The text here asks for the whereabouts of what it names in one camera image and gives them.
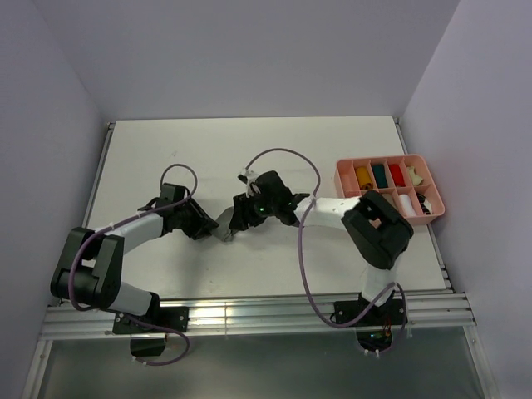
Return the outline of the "grey striped sock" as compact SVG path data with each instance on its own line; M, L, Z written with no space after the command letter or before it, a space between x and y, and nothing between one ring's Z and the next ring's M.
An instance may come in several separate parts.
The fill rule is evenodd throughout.
M218 224L218 227L211 231L211 235L224 244L230 243L234 239L234 236L238 233L237 230L231 229L229 227L233 215L233 207L225 209L215 220L215 222Z

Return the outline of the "mustard yellow striped sock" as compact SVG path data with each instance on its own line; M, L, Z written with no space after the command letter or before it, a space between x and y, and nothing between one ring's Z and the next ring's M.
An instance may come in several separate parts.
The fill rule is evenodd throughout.
M357 176L357 181L360 187L360 190L372 190L373 182L372 178L368 172L368 169L365 166L360 166L355 169Z

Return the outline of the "dark green reindeer sock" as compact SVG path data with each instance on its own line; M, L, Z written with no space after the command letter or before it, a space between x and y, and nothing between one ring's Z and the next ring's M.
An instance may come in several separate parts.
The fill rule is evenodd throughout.
M384 164L372 164L372 173L379 189L388 187Z

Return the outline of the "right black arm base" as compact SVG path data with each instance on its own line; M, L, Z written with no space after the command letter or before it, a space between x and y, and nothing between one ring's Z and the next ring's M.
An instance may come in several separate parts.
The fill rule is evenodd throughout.
M351 322L368 304L362 296L356 300L336 301L329 319L338 324ZM382 306L371 307L353 327L364 354L379 357L392 347L407 323L406 305L401 299L390 297Z

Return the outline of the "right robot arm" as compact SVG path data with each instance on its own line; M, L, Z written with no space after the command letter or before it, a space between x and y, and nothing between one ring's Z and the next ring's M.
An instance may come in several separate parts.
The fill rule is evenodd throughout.
M381 194L370 190L347 199L294 194L274 170L261 175L246 170L238 179L246 184L246 191L233 197L230 233L274 217L298 229L298 256L302 257L304 227L346 231L368 264L359 306L362 319L376 324L388 314L387 301L396 289L396 263L407 249L413 228Z

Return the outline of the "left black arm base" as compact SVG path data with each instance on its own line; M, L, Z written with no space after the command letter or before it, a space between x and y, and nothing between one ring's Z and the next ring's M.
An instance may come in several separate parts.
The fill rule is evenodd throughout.
M162 355L170 334L187 332L189 313L190 308L186 306L163 307L145 316L118 313L111 331L117 336L130 337L133 357L151 360Z

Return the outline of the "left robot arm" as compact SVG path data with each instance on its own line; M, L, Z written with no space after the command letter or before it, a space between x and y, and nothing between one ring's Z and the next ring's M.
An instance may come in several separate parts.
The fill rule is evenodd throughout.
M200 240L218 227L186 187L164 183L160 195L134 216L101 229L72 229L52 276L51 294L82 311L130 314L141 331L152 332L162 321L160 297L122 281L125 255L175 230Z

